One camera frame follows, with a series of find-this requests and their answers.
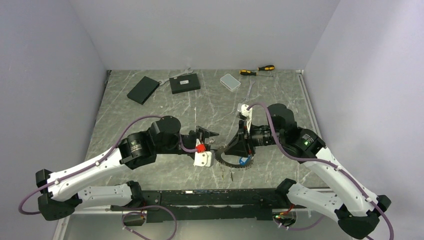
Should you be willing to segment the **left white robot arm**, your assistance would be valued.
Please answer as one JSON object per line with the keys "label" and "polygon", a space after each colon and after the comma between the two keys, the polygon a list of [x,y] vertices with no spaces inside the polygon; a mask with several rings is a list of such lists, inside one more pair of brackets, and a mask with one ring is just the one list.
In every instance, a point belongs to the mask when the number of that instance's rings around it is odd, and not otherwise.
{"label": "left white robot arm", "polygon": [[47,221],[65,218],[77,209],[115,205],[137,210],[146,205],[140,184],[130,180],[116,186],[92,186],[102,177],[153,164],[158,155],[188,155],[195,163],[209,165],[213,153],[206,139],[217,132],[197,126],[181,134],[181,123],[174,116],[156,116],[144,131],[121,137],[102,154],[74,167],[36,173],[40,188],[38,210]]}

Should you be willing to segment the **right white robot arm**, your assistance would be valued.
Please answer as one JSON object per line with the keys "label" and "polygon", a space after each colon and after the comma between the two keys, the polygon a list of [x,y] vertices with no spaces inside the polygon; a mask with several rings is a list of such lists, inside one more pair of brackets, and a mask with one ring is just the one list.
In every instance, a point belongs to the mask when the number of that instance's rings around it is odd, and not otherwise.
{"label": "right white robot arm", "polygon": [[310,189],[292,179],[283,180],[276,188],[275,200],[282,207],[299,205],[332,220],[352,238],[369,239],[380,220],[394,239],[394,228],[386,215],[391,200],[377,195],[359,183],[334,157],[326,143],[313,131],[297,125],[294,113],[284,104],[264,105],[266,125],[252,123],[252,106],[239,104],[239,129],[230,143],[221,147],[222,154],[237,156],[245,162],[236,164],[246,168],[253,163],[257,147],[275,145],[287,158],[298,162],[320,177],[332,190],[332,195]]}

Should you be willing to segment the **large metal keyring with rings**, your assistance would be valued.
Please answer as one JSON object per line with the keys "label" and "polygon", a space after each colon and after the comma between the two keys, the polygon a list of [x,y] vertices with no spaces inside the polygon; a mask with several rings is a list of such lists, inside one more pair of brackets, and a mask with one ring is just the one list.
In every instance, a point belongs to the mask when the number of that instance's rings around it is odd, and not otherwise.
{"label": "large metal keyring with rings", "polygon": [[248,155],[247,157],[243,157],[237,155],[227,155],[226,150],[226,146],[219,147],[215,151],[214,156],[220,165],[229,168],[229,177],[233,182],[235,179],[234,175],[237,171],[244,171],[253,166],[254,156]]}

